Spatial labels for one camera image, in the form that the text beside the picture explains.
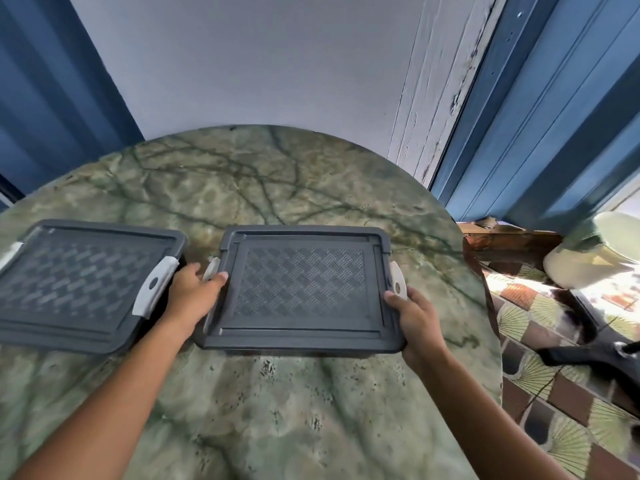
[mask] gray plastic lid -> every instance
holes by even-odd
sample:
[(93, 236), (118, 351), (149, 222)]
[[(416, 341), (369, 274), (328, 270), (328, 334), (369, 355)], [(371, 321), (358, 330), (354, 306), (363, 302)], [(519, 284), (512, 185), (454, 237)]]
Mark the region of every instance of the gray plastic lid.
[(206, 349), (370, 355), (404, 347), (388, 235), (378, 228), (236, 226), (220, 245), (229, 273), (193, 339)]
[(186, 243), (173, 230), (38, 222), (0, 258), (0, 342), (96, 354), (126, 348)]

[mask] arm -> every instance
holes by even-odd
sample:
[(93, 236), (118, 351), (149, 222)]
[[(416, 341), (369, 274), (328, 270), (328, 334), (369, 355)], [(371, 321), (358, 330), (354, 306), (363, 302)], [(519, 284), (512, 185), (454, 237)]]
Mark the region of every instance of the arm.
[(447, 349), (433, 305), (407, 287), (410, 301), (387, 291), (407, 339), (403, 357), (422, 380), (480, 480), (570, 480), (487, 395)]
[(15, 473), (15, 480), (111, 480), (124, 474), (180, 347), (215, 304), (227, 274), (208, 282), (190, 264), (173, 278), (158, 323)]

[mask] green marble tabletop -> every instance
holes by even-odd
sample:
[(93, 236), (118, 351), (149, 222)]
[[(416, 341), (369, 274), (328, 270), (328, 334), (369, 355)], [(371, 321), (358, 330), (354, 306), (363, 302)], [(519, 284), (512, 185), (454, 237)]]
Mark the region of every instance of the green marble tabletop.
[[(292, 128), (209, 128), (107, 155), (0, 214), (0, 252), (44, 218), (172, 228), (205, 262), (241, 224), (377, 226), (407, 282), (434, 302), (453, 354), (496, 400), (499, 341), (463, 236), (404, 170), (346, 141)], [(0, 478), (122, 357), (0, 346)], [(475, 478), (400, 354), (227, 357), (184, 347), (128, 479)]]

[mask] hand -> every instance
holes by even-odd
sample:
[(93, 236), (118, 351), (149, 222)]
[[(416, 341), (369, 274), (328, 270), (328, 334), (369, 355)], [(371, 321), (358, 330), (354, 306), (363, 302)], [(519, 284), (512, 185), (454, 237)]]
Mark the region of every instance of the hand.
[(193, 333), (196, 324), (216, 304), (220, 290), (227, 282), (228, 273), (218, 273), (203, 282), (196, 275), (199, 263), (191, 263), (178, 271), (169, 288), (169, 302), (162, 322), (174, 323), (184, 332), (184, 339)]
[(406, 292), (409, 300), (385, 291), (385, 301), (400, 312), (400, 328), (406, 338), (402, 357), (422, 377), (426, 366), (446, 356), (448, 350), (433, 304), (411, 286), (407, 286)]

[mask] person's left hand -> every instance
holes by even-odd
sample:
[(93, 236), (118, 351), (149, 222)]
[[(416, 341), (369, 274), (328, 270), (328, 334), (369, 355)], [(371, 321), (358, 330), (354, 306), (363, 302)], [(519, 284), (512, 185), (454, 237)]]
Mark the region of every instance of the person's left hand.
[(162, 322), (175, 324), (188, 339), (200, 319), (216, 304), (220, 290), (228, 279), (226, 272), (216, 274), (203, 282), (196, 275), (199, 263), (191, 263), (173, 276), (169, 288), (169, 301)]

